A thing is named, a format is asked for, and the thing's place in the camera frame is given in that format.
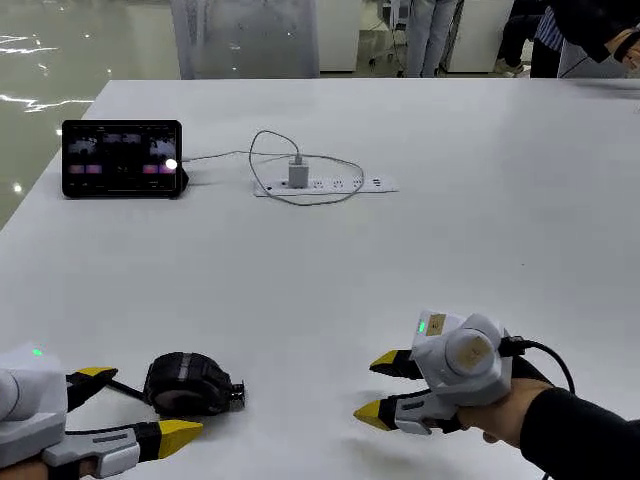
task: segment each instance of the black tape measure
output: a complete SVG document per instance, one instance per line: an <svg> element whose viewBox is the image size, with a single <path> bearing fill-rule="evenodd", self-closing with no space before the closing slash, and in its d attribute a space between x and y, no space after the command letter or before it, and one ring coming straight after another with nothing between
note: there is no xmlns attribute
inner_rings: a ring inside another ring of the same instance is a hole
<svg viewBox="0 0 640 480"><path fill-rule="evenodd" d="M244 383L232 384L228 373L199 353L173 352L156 358L142 392L115 380L108 385L165 417L212 416L245 404Z"/></svg>

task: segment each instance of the tablet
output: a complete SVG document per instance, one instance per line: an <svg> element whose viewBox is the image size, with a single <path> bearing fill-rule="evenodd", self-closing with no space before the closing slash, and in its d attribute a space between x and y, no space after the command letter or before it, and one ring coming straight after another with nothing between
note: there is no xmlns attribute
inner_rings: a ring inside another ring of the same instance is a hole
<svg viewBox="0 0 640 480"><path fill-rule="evenodd" d="M182 127L176 120L67 120L62 124L62 191L70 198L177 198Z"/></svg>

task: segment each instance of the black sleeve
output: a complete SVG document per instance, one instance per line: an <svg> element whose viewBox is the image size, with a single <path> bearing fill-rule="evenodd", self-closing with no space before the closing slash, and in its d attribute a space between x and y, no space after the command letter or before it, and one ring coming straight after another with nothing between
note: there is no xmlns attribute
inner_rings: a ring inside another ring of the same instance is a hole
<svg viewBox="0 0 640 480"><path fill-rule="evenodd" d="M640 428L553 388L531 403L520 450L554 480L631 478L640 466Z"/></svg>
<svg viewBox="0 0 640 480"><path fill-rule="evenodd" d="M607 0L616 4L616 0ZM581 46L595 61L609 57L604 46L627 28L635 26L632 15L622 15L602 0L550 0L556 23L562 35L571 43Z"/></svg>

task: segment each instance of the human hand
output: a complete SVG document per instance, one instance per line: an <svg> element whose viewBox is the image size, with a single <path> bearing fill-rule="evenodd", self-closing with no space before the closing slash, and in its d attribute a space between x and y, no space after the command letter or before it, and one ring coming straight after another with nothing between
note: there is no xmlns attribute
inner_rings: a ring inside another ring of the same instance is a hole
<svg viewBox="0 0 640 480"><path fill-rule="evenodd" d="M609 50L609 52L613 55L618 49L618 47L622 45L622 42L624 42L627 39L627 37L631 35L631 33L633 33L632 29L623 30L614 38L612 38L610 41L608 41L605 44L605 47L607 47L607 50ZM638 40L629 49L622 63L631 69L640 68L640 40Z"/></svg>
<svg viewBox="0 0 640 480"><path fill-rule="evenodd" d="M80 462L80 478L93 475L95 471L96 462L94 460L87 459ZM25 460L0 470L0 480L47 480L48 478L47 466L37 458Z"/></svg>
<svg viewBox="0 0 640 480"><path fill-rule="evenodd" d="M520 448L524 416L533 400L550 388L553 386L541 380L513 378L511 392L506 397L485 407L461 407L458 410L458 420L466 428L481 429L488 443L503 440Z"/></svg>

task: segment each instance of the white power strip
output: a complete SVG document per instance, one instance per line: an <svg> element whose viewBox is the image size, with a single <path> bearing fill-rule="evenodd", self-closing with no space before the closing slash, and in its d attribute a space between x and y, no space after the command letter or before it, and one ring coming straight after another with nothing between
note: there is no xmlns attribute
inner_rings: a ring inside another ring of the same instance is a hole
<svg viewBox="0 0 640 480"><path fill-rule="evenodd" d="M263 181L264 188L270 194L279 197L296 195L335 195L352 193L360 186L360 177L310 178L308 188L289 188L286 178ZM389 177L365 177L364 185L358 193L397 192L395 182ZM266 197L258 182L254 182L253 193L256 197Z"/></svg>

